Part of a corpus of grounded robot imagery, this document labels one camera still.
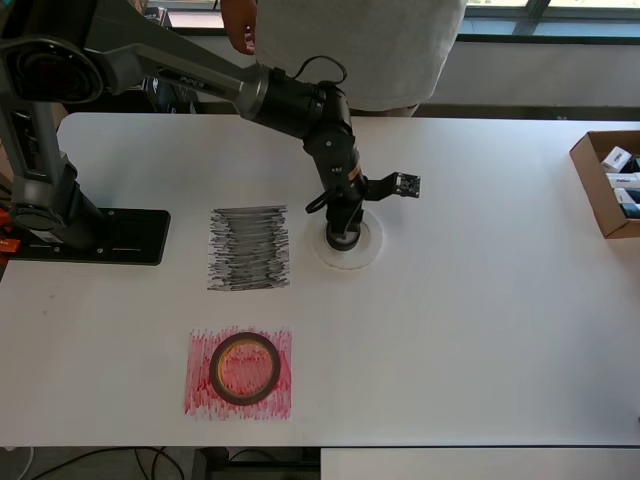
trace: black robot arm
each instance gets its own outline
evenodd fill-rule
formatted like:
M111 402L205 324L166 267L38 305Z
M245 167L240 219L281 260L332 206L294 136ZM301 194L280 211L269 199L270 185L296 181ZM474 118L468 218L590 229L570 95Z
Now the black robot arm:
M419 195L418 177L363 175L335 84L303 83L258 64L238 67L146 20L127 0L14 0L0 13L0 34L0 138L15 175L13 216L45 241L95 248L106 223L59 152L43 102L117 95L146 76L228 100L243 118L302 139L325 190L307 211L327 207L334 248L357 243L363 201Z

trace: red ink drawing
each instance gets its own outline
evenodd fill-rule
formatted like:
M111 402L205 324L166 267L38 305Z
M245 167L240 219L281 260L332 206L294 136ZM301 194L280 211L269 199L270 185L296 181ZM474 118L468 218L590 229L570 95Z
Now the red ink drawing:
M216 347L240 332L258 333L273 343L280 359L280 376L271 393L253 405L226 402L215 392L210 377ZM231 327L218 333L192 331L187 360L183 409L186 415L208 420L286 420L291 417L291 331L266 332ZM259 345L242 343L229 349L219 365L220 381L234 395L250 396L262 389L272 372L269 354Z

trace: tape roll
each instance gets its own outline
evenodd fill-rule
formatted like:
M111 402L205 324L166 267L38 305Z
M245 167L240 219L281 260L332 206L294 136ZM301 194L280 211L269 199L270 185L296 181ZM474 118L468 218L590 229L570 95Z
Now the tape roll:
M251 395L239 395L234 393L227 388L224 379L222 378L222 369L225 358L231 350L244 344L253 344L262 347L271 359L271 375L269 376L269 379L260 390ZM258 403L260 400L269 396L278 383L280 378L280 355L278 354L276 347L268 338L253 332L237 333L220 343L213 352L211 365L209 367L209 376L211 378L211 385L213 386L213 389L225 402L241 407L253 405L254 403Z

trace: black scribbles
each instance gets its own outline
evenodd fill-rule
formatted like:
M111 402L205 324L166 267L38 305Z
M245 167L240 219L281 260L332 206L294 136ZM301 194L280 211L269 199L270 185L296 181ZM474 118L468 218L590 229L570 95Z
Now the black scribbles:
M209 290L289 285L287 207L216 209L209 230Z

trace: person's arm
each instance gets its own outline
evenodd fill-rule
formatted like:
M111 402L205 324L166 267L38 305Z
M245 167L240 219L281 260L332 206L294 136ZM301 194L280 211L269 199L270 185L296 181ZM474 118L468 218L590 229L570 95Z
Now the person's arm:
M257 14L255 0L221 0L220 10L233 48L245 55L253 55Z

